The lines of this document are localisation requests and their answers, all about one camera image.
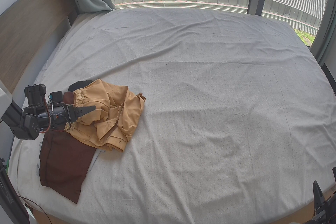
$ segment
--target white bed sheet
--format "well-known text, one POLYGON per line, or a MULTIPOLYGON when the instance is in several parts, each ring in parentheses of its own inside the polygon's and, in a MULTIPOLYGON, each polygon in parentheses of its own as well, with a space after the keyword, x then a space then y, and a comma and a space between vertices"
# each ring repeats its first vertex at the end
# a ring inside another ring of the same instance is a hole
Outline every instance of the white bed sheet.
POLYGON ((53 92, 97 78, 147 100, 77 205, 40 185, 43 135, 15 139, 10 159, 17 192, 69 223, 266 223, 312 201, 314 180, 334 183, 336 98, 287 23, 200 9, 84 14, 36 82, 53 92))

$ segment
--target pile of clothes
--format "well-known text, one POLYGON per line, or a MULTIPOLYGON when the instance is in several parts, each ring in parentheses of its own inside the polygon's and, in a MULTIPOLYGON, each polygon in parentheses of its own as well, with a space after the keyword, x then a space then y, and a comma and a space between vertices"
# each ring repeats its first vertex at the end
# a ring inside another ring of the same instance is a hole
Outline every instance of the pile of clothes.
POLYGON ((82 182, 101 150, 123 152, 138 125, 146 98, 127 86, 97 79, 72 84, 63 95, 75 107, 96 106, 74 123, 50 129, 44 134, 40 151, 40 181, 74 203, 82 182))

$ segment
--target baseboard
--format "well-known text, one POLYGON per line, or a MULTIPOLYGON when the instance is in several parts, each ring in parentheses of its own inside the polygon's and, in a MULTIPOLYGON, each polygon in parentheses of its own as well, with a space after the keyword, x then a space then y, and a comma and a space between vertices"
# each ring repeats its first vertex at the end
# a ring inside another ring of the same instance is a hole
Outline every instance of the baseboard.
POLYGON ((333 75, 330 73, 328 67, 326 66, 326 64, 324 64, 322 67, 322 71, 325 73, 325 76, 327 77, 331 87, 333 88, 334 90, 334 93, 336 95, 336 82, 334 80, 334 77, 333 75))

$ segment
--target wooden bed frame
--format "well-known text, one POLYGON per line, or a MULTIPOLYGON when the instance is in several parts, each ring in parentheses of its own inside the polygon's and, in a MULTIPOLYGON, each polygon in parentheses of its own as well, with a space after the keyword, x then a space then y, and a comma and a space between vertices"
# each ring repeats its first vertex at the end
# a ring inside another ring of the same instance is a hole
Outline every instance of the wooden bed frame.
MULTIPOLYGON (((74 0, 17 0, 0 16, 0 80, 11 93, 38 49, 68 15, 76 14, 75 8, 74 0)), ((335 186, 325 193, 325 197, 332 196, 334 190, 335 186)), ((313 213, 311 202, 273 224, 302 223, 313 213)), ((49 221, 39 211, 34 210, 34 215, 40 224, 49 221)), ((65 223, 53 216, 51 219, 54 224, 65 223)))

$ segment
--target wooden floor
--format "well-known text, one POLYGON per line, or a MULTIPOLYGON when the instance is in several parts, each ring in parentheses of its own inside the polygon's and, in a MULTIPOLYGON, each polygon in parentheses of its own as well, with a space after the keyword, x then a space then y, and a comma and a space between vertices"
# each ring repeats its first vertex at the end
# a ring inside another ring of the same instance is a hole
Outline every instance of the wooden floor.
MULTIPOLYGON (((330 190, 328 190, 325 194, 324 197, 325 199, 333 196, 334 191, 336 190, 336 186, 333 186, 330 190)), ((47 218, 47 216, 40 211, 37 210, 33 210, 33 214, 37 220, 37 222, 39 224, 50 224, 49 219, 47 218)), ((308 204, 307 206, 305 206, 304 208, 301 208, 300 210, 296 211, 295 213, 284 217, 282 219, 279 219, 275 222, 272 222, 271 224, 289 224, 292 222, 296 222, 296 223, 304 223, 306 221, 308 221, 309 219, 312 218, 314 214, 314 204, 313 202, 311 202, 310 204, 308 204)), ((63 220, 60 220, 58 218, 55 218, 54 216, 49 215, 49 218, 52 222, 52 224, 69 224, 68 222, 65 222, 63 220)))

